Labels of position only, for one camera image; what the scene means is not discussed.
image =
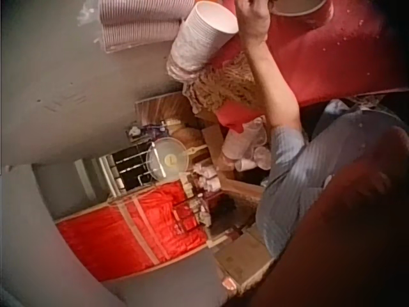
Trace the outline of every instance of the person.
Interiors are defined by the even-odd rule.
[[[317,259],[324,262],[325,259],[322,259],[322,256],[326,255],[326,249],[322,242],[327,242],[328,248],[331,249],[332,247],[331,251],[340,252],[338,248],[342,246],[346,255],[349,255],[347,251],[351,251],[351,246],[364,245],[363,238],[368,239],[369,237],[356,235],[359,240],[348,237],[350,242],[354,242],[348,245],[344,234],[340,235],[341,232],[337,231],[333,233],[332,237],[329,237],[331,231],[324,226],[321,233],[315,229],[315,232],[311,232],[309,237],[303,237],[308,232],[305,229],[310,229],[311,224],[315,223],[311,222],[308,217],[315,215],[316,219],[320,219],[323,216],[322,212],[326,210],[337,216],[338,213],[344,212],[343,209],[339,208],[340,203],[347,207],[351,203],[367,203],[366,197],[375,202],[384,199],[386,202],[390,199],[397,199],[393,194],[396,193],[394,187],[398,183],[399,186],[402,186],[402,182],[406,182],[408,174],[408,169],[405,167],[407,167],[409,159],[409,141],[407,138],[409,128],[392,114],[361,107],[349,108],[342,101],[333,100],[325,108],[323,116],[315,128],[313,138],[308,143],[302,133],[297,98],[280,73],[279,67],[266,44],[270,27],[268,2],[268,0],[236,0],[236,15],[243,51],[254,75],[259,98],[265,103],[267,120],[272,127],[272,169],[268,185],[256,212],[256,224],[272,258],[277,261],[275,261],[276,267],[267,272],[261,286],[249,292],[251,295],[247,295],[242,300],[237,298],[230,300],[225,306],[325,306],[324,304],[313,304],[311,301],[309,301],[310,304],[305,301],[304,304],[294,303],[294,301],[293,304],[283,303],[290,301],[291,298],[297,299],[297,293],[293,293],[291,289],[283,288],[284,285],[300,283],[300,288],[309,288],[300,282],[301,278],[297,278],[297,274],[307,271],[305,267],[301,267],[297,272],[292,271],[291,268],[297,267],[304,261],[300,257],[302,254],[311,255],[308,258],[311,260],[308,267],[319,266]],[[385,146],[388,141],[392,142],[391,145]],[[395,156],[397,152],[402,152],[399,156],[400,159],[398,159],[400,164],[398,163],[398,166],[394,164],[395,169],[400,171],[399,176],[390,175],[395,174],[396,171],[391,171],[393,167],[390,165],[385,166],[389,163],[386,161],[397,159]],[[324,197],[324,195],[331,195],[332,198]],[[349,218],[352,219],[351,214],[348,214],[346,214],[348,218],[346,217],[345,221],[348,220],[348,223],[352,223],[349,220]],[[358,226],[357,229],[359,229],[357,233],[367,233]],[[387,226],[385,228],[380,226],[377,229],[387,229]],[[328,237],[320,237],[322,233],[326,233]],[[303,241],[310,241],[311,246],[316,244],[315,250],[311,251],[306,246],[301,248]],[[380,246],[375,249],[376,244],[374,243],[374,249],[368,247],[367,253],[362,252],[362,255],[372,255],[369,251],[375,255],[375,250],[381,253],[387,249],[388,244],[389,241],[385,239],[385,244],[382,245],[383,249]],[[355,264],[359,263],[361,268],[366,268],[366,264],[371,263],[370,261],[358,262],[358,259],[362,260],[362,258],[355,258],[353,251],[351,251],[351,261],[348,262],[350,267],[354,267],[353,259],[357,259]],[[346,276],[344,276],[345,279],[342,279],[341,276],[350,273],[346,269],[348,266],[345,264],[344,267],[342,265],[339,267],[343,268],[342,272],[334,268],[334,274],[328,274],[337,276],[338,273],[340,280],[346,281]],[[294,279],[288,276],[283,277],[284,272],[292,272]],[[289,279],[288,283],[285,281],[280,283],[280,278],[277,279],[277,275],[281,276],[281,280]],[[325,276],[329,280],[329,275],[323,273],[323,278]],[[316,285],[317,287],[318,285],[324,287],[324,284],[325,282],[321,281]],[[346,281],[344,284],[352,285],[354,283]],[[278,292],[286,298],[282,299],[277,294]]]

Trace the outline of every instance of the shirt sleeve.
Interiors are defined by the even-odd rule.
[[[272,131],[272,168],[257,209],[256,222],[270,254],[277,258],[291,236],[298,215],[299,180],[291,170],[306,146],[301,132],[278,127]]]
[[[278,190],[305,145],[305,139],[300,131],[289,127],[277,127],[272,131],[272,166],[266,187],[269,194]]]

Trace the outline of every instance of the box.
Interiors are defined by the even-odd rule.
[[[265,245],[249,233],[222,248],[215,258],[241,292],[257,283],[273,262]]]

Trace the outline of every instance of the stack of paper bowls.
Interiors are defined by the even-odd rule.
[[[196,3],[172,45],[169,75],[181,82],[192,81],[237,32],[237,19],[227,8],[209,1]]]

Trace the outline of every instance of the red object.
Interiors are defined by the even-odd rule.
[[[334,17],[310,30],[291,17],[272,16],[268,46],[301,106],[364,93],[396,91],[408,81],[402,50],[381,15],[366,0],[333,0]],[[234,0],[224,5],[235,13]],[[212,61],[215,68],[241,50],[234,37]],[[237,130],[260,113],[226,102],[220,123]]]
[[[172,210],[186,199],[179,182],[162,185],[137,199],[157,240],[131,198],[127,198],[125,206],[161,264],[206,242],[206,235],[200,228],[189,233],[178,231]],[[155,266],[116,205],[60,222],[57,227],[77,258],[98,281],[128,276]]]

